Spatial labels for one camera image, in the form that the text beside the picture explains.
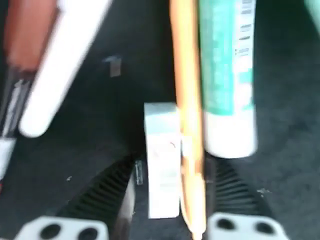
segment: pencil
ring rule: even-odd
[[[193,240],[206,230],[197,0],[171,0],[176,102],[182,133],[181,211]]]

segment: teal and white tube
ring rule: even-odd
[[[256,0],[199,0],[205,150],[232,159],[257,149],[253,102]]]
[[[306,9],[308,10],[309,14],[311,15],[311,18],[313,20],[313,23],[318,31],[320,33],[320,1],[319,0],[304,0],[304,5]]]

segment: white box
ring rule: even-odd
[[[175,103],[145,103],[149,218],[175,218],[180,214],[181,132]]]

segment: black rubber pad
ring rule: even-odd
[[[69,201],[57,215],[102,221],[112,234],[133,166],[133,156],[117,161],[95,177],[89,186]]]

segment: white tube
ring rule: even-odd
[[[62,1],[46,53],[36,75],[19,124],[26,137],[36,138],[48,129],[59,110],[112,0]]]
[[[253,103],[256,0],[200,0],[205,150],[233,159],[257,149]]]

